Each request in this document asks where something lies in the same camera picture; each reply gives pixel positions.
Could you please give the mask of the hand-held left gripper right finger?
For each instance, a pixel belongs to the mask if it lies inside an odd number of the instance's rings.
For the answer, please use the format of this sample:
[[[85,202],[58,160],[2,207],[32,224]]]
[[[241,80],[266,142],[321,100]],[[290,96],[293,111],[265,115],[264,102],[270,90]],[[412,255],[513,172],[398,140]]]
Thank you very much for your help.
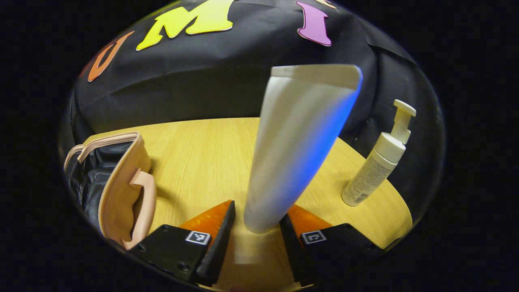
[[[351,224],[332,225],[298,205],[279,226],[294,280],[300,284],[343,280],[383,252]]]

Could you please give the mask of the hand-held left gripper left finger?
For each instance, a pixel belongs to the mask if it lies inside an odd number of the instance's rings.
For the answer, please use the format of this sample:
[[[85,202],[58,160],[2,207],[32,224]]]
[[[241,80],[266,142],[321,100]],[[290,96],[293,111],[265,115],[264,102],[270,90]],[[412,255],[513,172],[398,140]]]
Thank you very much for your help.
[[[235,202],[225,201],[178,227],[161,225],[130,253],[181,281],[213,286],[225,261],[235,216]]]

